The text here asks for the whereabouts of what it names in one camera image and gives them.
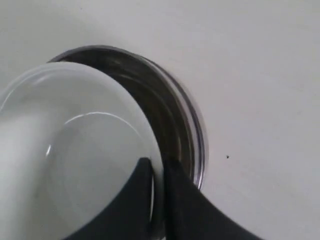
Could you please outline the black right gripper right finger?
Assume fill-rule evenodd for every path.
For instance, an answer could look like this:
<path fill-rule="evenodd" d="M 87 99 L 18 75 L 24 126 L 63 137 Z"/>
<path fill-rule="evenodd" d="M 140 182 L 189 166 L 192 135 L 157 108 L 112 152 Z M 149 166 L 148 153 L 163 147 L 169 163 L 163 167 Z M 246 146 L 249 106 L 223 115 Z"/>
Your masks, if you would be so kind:
<path fill-rule="evenodd" d="M 164 221 L 167 240 L 256 240 L 217 209 L 175 159 L 164 163 Z"/>

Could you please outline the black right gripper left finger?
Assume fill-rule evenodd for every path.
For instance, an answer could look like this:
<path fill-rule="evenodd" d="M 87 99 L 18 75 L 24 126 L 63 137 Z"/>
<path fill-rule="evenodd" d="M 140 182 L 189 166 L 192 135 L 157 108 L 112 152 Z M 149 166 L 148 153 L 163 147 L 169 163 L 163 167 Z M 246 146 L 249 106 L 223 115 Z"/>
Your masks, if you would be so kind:
<path fill-rule="evenodd" d="M 140 158 L 115 199 L 68 240 L 149 240 L 153 169 Z"/>

